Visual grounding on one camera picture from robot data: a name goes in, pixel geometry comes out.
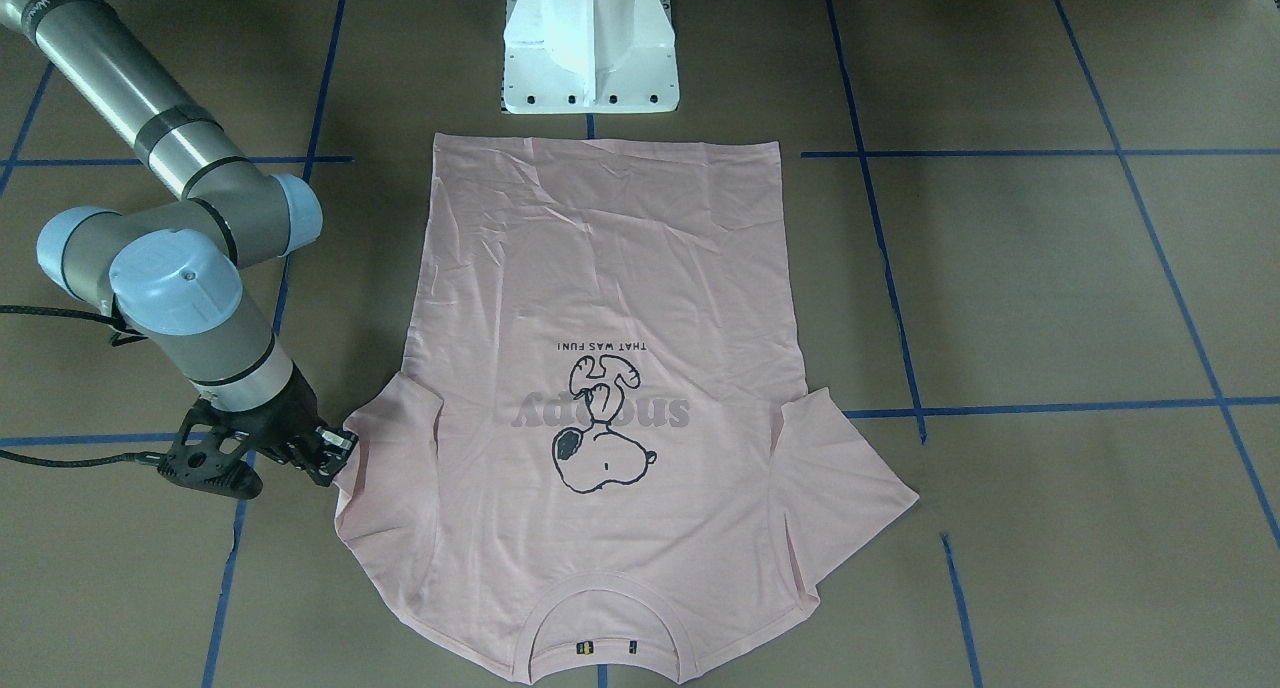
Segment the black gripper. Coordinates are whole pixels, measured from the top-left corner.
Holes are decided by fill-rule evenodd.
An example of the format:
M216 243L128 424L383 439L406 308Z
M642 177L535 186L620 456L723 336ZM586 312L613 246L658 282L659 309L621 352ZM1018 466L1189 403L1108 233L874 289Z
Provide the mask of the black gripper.
M332 428L320 418L314 389L298 370L265 404L250 410L214 407L212 416L220 425L247 434L251 450L276 463L300 465L320 487L333 483L358 445L357 434Z

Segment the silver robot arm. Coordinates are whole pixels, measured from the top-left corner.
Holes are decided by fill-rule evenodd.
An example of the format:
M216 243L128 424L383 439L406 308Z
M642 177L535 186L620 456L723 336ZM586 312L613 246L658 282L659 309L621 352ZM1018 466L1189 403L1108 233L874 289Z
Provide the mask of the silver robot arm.
M329 486L356 446L279 327L317 254L321 101L344 0L3 0L33 81L3 141L3 288L69 340L3 359L3 457L146 465L243 497L283 465Z

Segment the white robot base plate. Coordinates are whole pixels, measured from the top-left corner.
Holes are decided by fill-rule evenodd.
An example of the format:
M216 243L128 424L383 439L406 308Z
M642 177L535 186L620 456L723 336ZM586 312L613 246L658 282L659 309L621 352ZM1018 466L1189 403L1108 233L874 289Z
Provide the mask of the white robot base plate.
M673 111L671 0L506 0L502 106L512 114Z

